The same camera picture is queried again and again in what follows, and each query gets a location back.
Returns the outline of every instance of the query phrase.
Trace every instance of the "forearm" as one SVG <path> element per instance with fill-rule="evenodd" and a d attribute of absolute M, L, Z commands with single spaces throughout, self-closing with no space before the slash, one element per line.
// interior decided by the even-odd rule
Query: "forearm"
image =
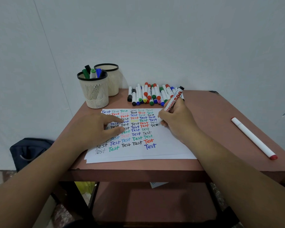
<path fill-rule="evenodd" d="M 285 188 L 221 144 L 193 131 L 186 145 L 218 186 L 245 227 L 285 227 Z"/>
<path fill-rule="evenodd" d="M 31 227 L 62 174 L 79 155 L 70 144 L 54 143 L 0 186 L 0 227 Z"/>

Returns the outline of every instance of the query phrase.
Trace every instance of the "table top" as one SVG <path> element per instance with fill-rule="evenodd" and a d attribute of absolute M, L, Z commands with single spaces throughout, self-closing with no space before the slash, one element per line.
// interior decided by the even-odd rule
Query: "table top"
<path fill-rule="evenodd" d="M 127 101 L 128 89 L 119 89 L 116 96 L 109 97 L 104 107 L 114 108 L 162 108 L 158 104 L 132 106 Z M 217 92 L 184 91 L 187 107 L 192 112 L 198 126 L 209 136 L 220 142 L 236 156 L 272 179 L 285 182 L 285 151 L 264 134 L 231 103 Z M 101 112 L 84 104 L 62 131 L 84 115 Z M 239 130 L 231 121 L 239 119 L 248 129 L 262 140 L 274 153 L 277 160 L 270 160 L 265 154 Z M 211 181 L 197 159 L 151 159 L 120 162 L 87 164 L 86 151 L 74 162 L 61 180 L 74 181 L 121 181 L 121 182 L 208 182 Z"/>

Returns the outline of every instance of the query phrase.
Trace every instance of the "black bag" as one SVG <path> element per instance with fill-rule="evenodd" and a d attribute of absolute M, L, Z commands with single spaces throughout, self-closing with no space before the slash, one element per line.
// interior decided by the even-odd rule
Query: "black bag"
<path fill-rule="evenodd" d="M 24 138 L 15 145 L 12 145 L 10 152 L 17 172 L 49 149 L 53 143 L 54 141 L 48 139 Z"/>

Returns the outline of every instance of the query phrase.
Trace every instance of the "right hand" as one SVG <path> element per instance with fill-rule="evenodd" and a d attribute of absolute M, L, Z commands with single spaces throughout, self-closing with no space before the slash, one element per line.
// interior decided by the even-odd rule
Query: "right hand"
<path fill-rule="evenodd" d="M 169 101 L 170 99 L 165 103 L 164 107 L 167 106 Z M 164 111 L 164 109 L 159 111 L 158 117 L 163 119 L 161 124 L 165 127 L 169 127 L 172 134 L 182 143 L 186 143 L 187 140 L 190 140 L 192 134 L 199 129 L 191 111 L 186 107 L 181 98 L 177 99 L 169 112 Z"/>

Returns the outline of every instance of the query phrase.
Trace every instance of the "black rim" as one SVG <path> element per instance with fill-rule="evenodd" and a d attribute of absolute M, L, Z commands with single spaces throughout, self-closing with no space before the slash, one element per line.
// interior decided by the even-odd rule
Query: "black rim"
<path fill-rule="evenodd" d="M 108 76 L 108 73 L 107 73 L 105 70 L 102 70 L 100 75 L 102 75 L 103 72 L 105 73 L 103 77 L 99 77 L 99 78 L 82 78 L 82 77 L 79 77 L 79 75 L 83 74 L 83 72 L 81 71 L 80 73 L 77 74 L 77 78 L 78 78 L 79 80 L 82 80 L 82 81 L 97 81 L 97 80 L 102 80 L 102 79 L 104 79 L 104 78 L 106 78 L 106 77 Z"/>
<path fill-rule="evenodd" d="M 98 67 L 98 66 L 116 66 L 116 68 L 114 68 L 114 69 L 111 69 L 111 70 L 105 70 L 105 71 L 107 71 L 107 72 L 111 72 L 111 71 L 115 71 L 115 70 L 118 70 L 118 69 L 119 69 L 119 66 L 118 66 L 118 65 L 116 65 L 116 64 L 112 64 L 112 63 L 103 63 L 103 64 L 98 64 L 98 65 L 95 65 L 95 66 L 94 66 L 94 69 L 96 69 L 96 67 Z"/>

